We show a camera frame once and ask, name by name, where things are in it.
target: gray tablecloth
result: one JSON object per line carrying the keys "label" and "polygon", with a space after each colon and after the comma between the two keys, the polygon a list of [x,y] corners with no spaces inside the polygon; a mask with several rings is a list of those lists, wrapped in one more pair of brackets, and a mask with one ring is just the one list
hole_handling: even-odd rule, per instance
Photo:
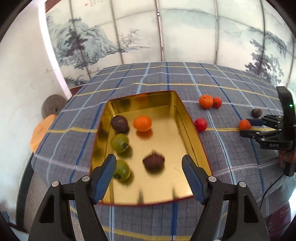
{"label": "gray tablecloth", "polygon": [[[263,114],[282,115],[276,90],[254,74],[209,64],[141,63],[100,71],[56,118],[34,155],[34,170],[48,185],[55,180],[75,182],[88,174],[105,103],[118,97],[163,90],[178,93],[193,121],[197,118],[208,121],[208,129],[200,138],[213,174],[226,183],[246,182],[260,201],[265,190],[282,174],[278,153],[260,149],[258,143],[241,138],[234,128],[241,119],[251,118],[253,108],[261,108]],[[219,96],[222,107],[203,110],[197,104],[203,94]],[[268,216],[287,203],[294,188],[295,178],[283,177],[266,196],[263,215]],[[202,210],[193,198],[150,207],[97,205],[96,208],[110,240],[114,240],[114,235],[115,240],[150,240],[147,237],[151,236],[187,240]]]}

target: red tomato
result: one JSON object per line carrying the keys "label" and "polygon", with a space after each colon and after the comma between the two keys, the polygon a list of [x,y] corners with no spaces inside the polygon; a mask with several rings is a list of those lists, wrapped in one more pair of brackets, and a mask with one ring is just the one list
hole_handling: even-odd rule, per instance
{"label": "red tomato", "polygon": [[207,128],[207,121],[204,118],[198,118],[195,120],[194,125],[198,132],[202,132]]}
{"label": "red tomato", "polygon": [[218,96],[216,96],[215,98],[213,98],[213,102],[214,102],[213,103],[213,107],[216,108],[216,109],[220,108],[221,105],[222,105],[222,100]]}

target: green fruit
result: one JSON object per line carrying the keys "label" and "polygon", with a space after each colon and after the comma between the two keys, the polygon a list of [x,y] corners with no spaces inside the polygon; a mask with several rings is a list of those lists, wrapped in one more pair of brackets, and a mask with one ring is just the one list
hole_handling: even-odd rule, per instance
{"label": "green fruit", "polygon": [[115,135],[111,140],[111,147],[114,149],[117,153],[124,152],[129,146],[129,139],[127,135],[123,133],[119,133]]}
{"label": "green fruit", "polygon": [[116,169],[113,177],[116,178],[118,181],[123,182],[128,179],[130,174],[131,170],[128,164],[123,160],[117,160]]}

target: brown round object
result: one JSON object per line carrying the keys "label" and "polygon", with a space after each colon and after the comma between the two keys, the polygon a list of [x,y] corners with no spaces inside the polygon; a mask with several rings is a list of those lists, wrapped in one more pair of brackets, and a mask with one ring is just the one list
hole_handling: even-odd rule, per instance
{"label": "brown round object", "polygon": [[157,154],[155,151],[152,151],[151,155],[143,159],[143,163],[147,171],[154,172],[164,168],[165,158],[162,155]]}
{"label": "brown round object", "polygon": [[41,114],[43,119],[50,115],[58,115],[61,110],[66,106],[67,101],[63,96],[51,95],[48,97],[41,107]]}
{"label": "brown round object", "polygon": [[252,109],[251,115],[253,118],[258,119],[260,116],[262,116],[262,110],[261,109]]}
{"label": "brown round object", "polygon": [[111,120],[111,126],[117,133],[122,133],[128,129],[128,121],[125,117],[116,115]]}

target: metal screw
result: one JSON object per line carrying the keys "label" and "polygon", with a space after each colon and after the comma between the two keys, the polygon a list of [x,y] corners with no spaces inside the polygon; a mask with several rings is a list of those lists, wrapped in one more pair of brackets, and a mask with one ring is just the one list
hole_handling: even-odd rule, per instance
{"label": "metal screw", "polygon": [[90,180],[90,177],[89,176],[84,176],[82,177],[81,179],[83,182],[88,182]]}
{"label": "metal screw", "polygon": [[215,181],[217,181],[217,178],[215,178],[214,176],[210,176],[209,181],[214,183]]}
{"label": "metal screw", "polygon": [[56,186],[58,186],[59,185],[59,182],[58,181],[54,181],[53,183],[52,183],[52,186],[53,187],[56,187]]}
{"label": "metal screw", "polygon": [[239,182],[239,185],[242,187],[242,188],[245,188],[247,185],[245,182]]}

